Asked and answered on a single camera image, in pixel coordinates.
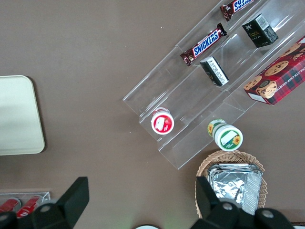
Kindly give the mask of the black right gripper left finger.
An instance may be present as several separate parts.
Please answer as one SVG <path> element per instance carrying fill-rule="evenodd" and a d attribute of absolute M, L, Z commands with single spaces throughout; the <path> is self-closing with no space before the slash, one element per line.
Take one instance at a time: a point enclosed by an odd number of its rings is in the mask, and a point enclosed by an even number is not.
<path fill-rule="evenodd" d="M 32 213 L 35 229 L 72 229 L 89 203 L 87 177 L 79 177 L 58 199 L 47 203 Z"/>

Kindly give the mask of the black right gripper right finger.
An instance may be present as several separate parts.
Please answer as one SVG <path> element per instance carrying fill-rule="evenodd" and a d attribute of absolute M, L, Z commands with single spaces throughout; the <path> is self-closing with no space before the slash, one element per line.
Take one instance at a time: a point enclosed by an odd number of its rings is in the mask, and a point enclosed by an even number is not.
<path fill-rule="evenodd" d="M 235 204 L 220 201 L 205 177 L 196 178 L 196 200 L 202 218 L 193 229 L 293 229 L 293 224 L 279 211 L 260 208 L 254 215 Z"/>

